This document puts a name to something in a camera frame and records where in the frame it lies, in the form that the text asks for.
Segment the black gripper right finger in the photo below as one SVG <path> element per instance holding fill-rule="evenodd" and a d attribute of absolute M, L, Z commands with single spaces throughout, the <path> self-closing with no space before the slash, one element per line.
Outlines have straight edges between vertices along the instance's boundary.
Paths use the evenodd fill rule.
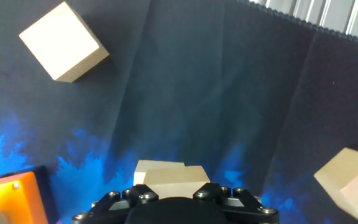
<path fill-rule="evenodd" d="M 193 194 L 193 200 L 217 205 L 229 223 L 279 224 L 278 210 L 263 206 L 258 196 L 243 187 L 206 183 Z"/>

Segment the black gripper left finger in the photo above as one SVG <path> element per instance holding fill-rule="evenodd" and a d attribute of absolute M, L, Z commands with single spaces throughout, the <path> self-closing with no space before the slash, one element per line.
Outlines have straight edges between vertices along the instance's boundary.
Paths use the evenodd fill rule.
<path fill-rule="evenodd" d="M 71 223 L 124 224 L 133 208 L 158 200 L 159 196 L 144 184 L 137 184 L 122 192 L 110 191 L 94 202 L 89 211 L 74 215 Z"/>

